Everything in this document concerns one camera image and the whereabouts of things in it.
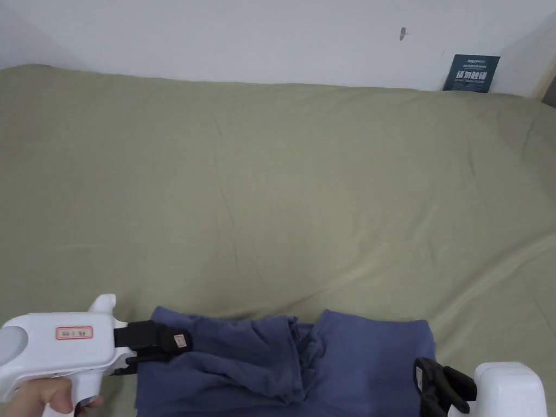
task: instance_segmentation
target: finger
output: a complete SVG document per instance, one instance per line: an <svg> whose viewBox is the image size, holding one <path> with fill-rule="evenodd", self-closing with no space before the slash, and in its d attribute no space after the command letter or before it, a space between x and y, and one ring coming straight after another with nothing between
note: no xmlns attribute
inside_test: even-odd
<svg viewBox="0 0 556 417"><path fill-rule="evenodd" d="M99 395L96 400L92 401L90 404L87 404L86 407L98 408L102 404L104 404L104 402L105 402L104 397L102 395Z"/></svg>
<svg viewBox="0 0 556 417"><path fill-rule="evenodd" d="M29 381L17 391L6 415L40 417L48 403L59 413L71 413L71 386L71 381L64 378Z"/></svg>

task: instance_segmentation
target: green bedsheet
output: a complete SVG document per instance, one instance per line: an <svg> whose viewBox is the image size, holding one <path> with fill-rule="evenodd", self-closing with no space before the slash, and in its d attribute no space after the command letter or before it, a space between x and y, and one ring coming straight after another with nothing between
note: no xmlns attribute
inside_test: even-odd
<svg viewBox="0 0 556 417"><path fill-rule="evenodd" d="M556 110L507 95L0 72L0 323L157 305L427 319L556 410ZM108 378L102 415L133 415Z"/></svg>

